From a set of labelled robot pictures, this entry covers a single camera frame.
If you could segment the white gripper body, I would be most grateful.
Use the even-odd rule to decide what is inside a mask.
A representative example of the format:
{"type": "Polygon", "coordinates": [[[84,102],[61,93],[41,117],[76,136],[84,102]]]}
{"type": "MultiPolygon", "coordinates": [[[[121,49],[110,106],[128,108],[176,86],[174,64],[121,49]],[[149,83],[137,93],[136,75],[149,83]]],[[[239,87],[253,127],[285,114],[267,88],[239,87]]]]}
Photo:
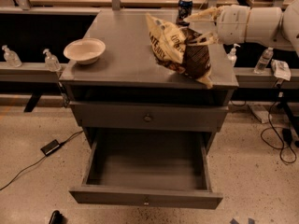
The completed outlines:
{"type": "Polygon", "coordinates": [[[217,34],[221,43],[232,45],[245,42],[250,7],[226,6],[217,18],[217,34]]]}

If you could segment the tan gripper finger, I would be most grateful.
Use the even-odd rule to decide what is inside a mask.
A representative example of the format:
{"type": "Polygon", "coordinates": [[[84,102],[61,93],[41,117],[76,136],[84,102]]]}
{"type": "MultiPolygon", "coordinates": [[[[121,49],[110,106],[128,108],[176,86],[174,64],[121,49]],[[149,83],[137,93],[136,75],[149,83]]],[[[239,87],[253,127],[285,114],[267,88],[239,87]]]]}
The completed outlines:
{"type": "Polygon", "coordinates": [[[210,7],[197,13],[193,13],[183,20],[185,22],[215,21],[222,11],[223,7],[210,7]]]}
{"type": "Polygon", "coordinates": [[[207,46],[218,43],[218,37],[212,32],[207,32],[199,35],[195,39],[186,42],[187,46],[207,46]]]}

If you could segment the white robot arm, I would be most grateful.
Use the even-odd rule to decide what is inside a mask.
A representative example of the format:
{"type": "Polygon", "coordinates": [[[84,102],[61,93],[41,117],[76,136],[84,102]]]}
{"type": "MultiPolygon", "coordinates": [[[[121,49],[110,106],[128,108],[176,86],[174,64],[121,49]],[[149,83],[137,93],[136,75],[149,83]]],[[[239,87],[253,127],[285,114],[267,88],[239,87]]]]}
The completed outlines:
{"type": "Polygon", "coordinates": [[[211,7],[184,20],[216,22],[217,38],[225,45],[257,43],[299,55],[299,0],[291,2],[285,10],[240,5],[211,7]]]}

